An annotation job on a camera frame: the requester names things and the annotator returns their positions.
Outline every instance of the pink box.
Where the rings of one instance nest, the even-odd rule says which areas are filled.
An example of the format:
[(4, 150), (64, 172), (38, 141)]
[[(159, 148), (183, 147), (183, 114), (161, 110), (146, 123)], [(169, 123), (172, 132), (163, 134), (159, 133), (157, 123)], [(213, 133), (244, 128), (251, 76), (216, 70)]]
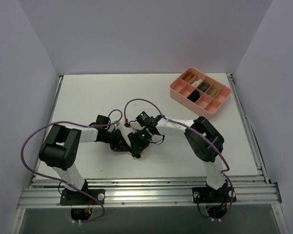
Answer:
[[(184, 79), (190, 74), (194, 74), (194, 77), (185, 81)], [(196, 87), (194, 84), (197, 82), (195, 81), (200, 79), (202, 82)], [(207, 87), (207, 83), (209, 84), (209, 88), (205, 90), (204, 86)], [(229, 87), (193, 67), (188, 68), (170, 85), (170, 96), (173, 99), (207, 119), (213, 117), (230, 94), (231, 89)]]

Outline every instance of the pink storage bin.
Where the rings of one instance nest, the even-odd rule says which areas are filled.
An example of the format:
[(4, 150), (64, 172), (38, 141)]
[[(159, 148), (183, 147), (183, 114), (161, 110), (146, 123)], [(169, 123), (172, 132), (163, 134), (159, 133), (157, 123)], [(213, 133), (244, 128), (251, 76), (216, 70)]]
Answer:
[[(187, 82), (184, 81), (190, 73), (194, 74), (194, 77)], [(199, 79), (201, 79), (202, 82), (197, 87), (191, 85)], [(205, 83), (209, 84), (209, 88), (203, 92), (200, 88), (202, 89), (202, 85)], [(200, 94), (200, 97), (195, 100), (195, 102), (188, 99), (194, 91)], [(199, 116), (204, 116), (207, 119), (213, 117), (230, 94), (231, 89), (229, 87), (219, 83), (193, 67), (188, 68), (170, 85), (170, 97)]]

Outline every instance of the metal screw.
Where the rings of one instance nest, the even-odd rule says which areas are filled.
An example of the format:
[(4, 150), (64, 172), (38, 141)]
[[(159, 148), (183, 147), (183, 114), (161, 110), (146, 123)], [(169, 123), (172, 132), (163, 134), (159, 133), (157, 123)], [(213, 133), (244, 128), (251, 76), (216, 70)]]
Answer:
[(102, 201), (104, 199), (104, 194), (98, 194), (98, 200)]
[(199, 197), (200, 197), (200, 193), (199, 193), (199, 192), (194, 192), (194, 193), (193, 193), (193, 197), (194, 197), (194, 198), (196, 198), (196, 197), (199, 198)]
[(229, 195), (229, 197), (232, 197), (232, 191), (231, 190), (228, 192), (228, 195)]

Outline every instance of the white table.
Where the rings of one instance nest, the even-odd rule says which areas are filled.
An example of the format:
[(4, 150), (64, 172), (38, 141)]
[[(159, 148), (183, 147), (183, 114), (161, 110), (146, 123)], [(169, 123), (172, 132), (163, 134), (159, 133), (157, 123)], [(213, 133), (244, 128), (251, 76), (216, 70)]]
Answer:
[[(208, 74), (227, 85), (226, 74)], [(130, 75), (65, 75), (59, 92), (52, 122), (69, 120), (89, 124), (97, 115), (108, 115), (121, 109), (133, 98), (145, 98), (155, 103), (169, 118), (196, 119), (198, 116), (169, 96), (170, 84), (179, 74)], [(134, 120), (141, 112), (157, 116), (148, 103), (136, 101), (127, 109)], [(112, 115), (116, 120), (118, 114)], [(230, 176), (258, 175), (248, 140), (231, 94), (210, 120), (225, 139), (223, 155), (230, 165)], [(76, 165), (84, 178), (170, 178), (206, 176), (204, 165), (185, 139), (167, 136), (162, 145), (150, 145), (140, 159), (128, 153), (112, 152), (100, 142), (79, 145)], [(52, 168), (40, 162), (38, 172), (58, 177)]]

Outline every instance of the white wall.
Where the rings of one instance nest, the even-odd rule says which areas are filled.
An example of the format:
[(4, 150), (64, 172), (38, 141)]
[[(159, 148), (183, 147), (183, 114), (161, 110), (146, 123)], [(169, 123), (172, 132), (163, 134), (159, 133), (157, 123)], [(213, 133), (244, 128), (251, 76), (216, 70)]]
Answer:
[[(50, 115), (57, 73), (16, 0), (0, 0), (0, 234), (8, 233), (30, 173), (22, 142)], [(27, 148), (34, 166), (42, 135)]]
[(273, 1), (235, 84), (293, 234), (293, 0)]
[(272, 0), (19, 0), (62, 74), (237, 68)]

